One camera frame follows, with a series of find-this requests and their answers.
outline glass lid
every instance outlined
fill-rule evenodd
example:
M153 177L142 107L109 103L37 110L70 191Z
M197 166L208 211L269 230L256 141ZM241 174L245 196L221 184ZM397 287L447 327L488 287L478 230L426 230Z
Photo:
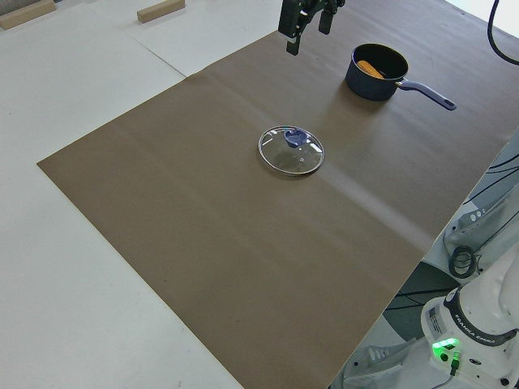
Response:
M321 142L303 128L279 126L259 138L259 153L270 166L291 176L316 171L324 159Z

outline black band on robot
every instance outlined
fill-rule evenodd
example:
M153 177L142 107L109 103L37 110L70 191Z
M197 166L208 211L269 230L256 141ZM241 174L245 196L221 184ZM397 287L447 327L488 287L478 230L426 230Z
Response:
M501 335L487 334L476 328L469 319L463 314L460 304L460 290L459 287L455 292L453 298L447 301L444 300L444 306L449 310L453 317L454 323L463 331L465 335L471 338L474 342L484 344L485 346L497 347L511 340L516 334L517 330L511 330Z

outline wooden block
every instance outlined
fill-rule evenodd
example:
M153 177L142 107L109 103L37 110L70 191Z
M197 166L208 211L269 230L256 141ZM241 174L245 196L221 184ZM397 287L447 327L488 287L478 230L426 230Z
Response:
M13 28L14 26L18 26L19 24L28 22L29 20L33 20L52 11L56 11L54 0L41 0L30 6L25 6L24 8L0 16L0 27L7 30L8 28Z
M181 10L185 6L186 0L166 0L165 2L159 2L154 6L149 6L148 8L137 11L137 19L141 23L147 23L150 20Z

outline saucepan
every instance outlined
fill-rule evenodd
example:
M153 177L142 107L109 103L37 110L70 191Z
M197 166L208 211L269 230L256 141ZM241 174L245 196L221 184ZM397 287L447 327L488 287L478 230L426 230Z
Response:
M387 100L400 88L418 91L449 111L456 109L456 104L427 85L405 79L408 69L404 56L396 50L369 43L351 54L346 82L353 92L368 100Z

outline white table surface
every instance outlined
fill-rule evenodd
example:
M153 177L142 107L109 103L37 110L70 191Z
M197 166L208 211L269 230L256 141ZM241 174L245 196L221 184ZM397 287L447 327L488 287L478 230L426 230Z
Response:
M36 166L274 31L281 9L187 0L138 23L155 2L64 0L0 31L0 387L241 387Z

